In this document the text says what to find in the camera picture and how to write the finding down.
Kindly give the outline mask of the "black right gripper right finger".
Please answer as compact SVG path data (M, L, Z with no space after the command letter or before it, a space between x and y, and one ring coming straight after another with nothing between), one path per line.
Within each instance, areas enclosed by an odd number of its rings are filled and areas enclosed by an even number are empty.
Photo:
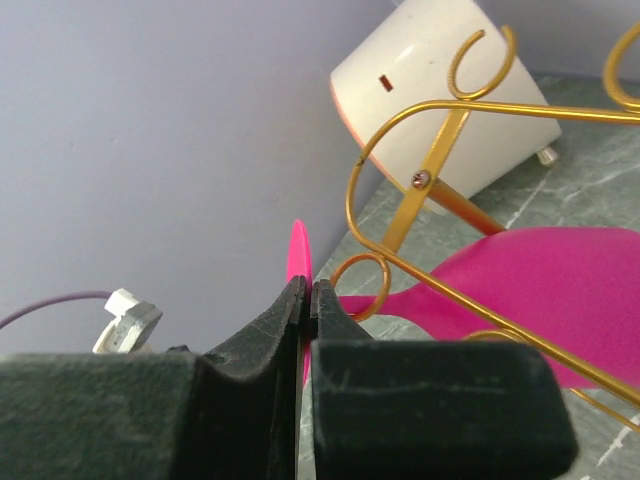
M320 479L555 479L578 440L548 363L512 341L380 341L311 293Z

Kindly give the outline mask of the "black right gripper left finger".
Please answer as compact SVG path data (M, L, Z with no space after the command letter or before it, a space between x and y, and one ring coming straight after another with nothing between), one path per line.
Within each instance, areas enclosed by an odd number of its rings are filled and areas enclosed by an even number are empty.
M207 353L1 360L5 479L293 479L307 282Z

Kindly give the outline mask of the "pink wine glass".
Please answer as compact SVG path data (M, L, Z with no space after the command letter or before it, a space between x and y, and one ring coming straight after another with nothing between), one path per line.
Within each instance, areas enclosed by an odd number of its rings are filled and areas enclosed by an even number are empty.
M463 248L431 273L639 387L639 232L613 227L507 230ZM292 227L286 280L296 275L312 278L310 241L301 220ZM391 293L377 313L408 320L439 341L493 327L422 282Z

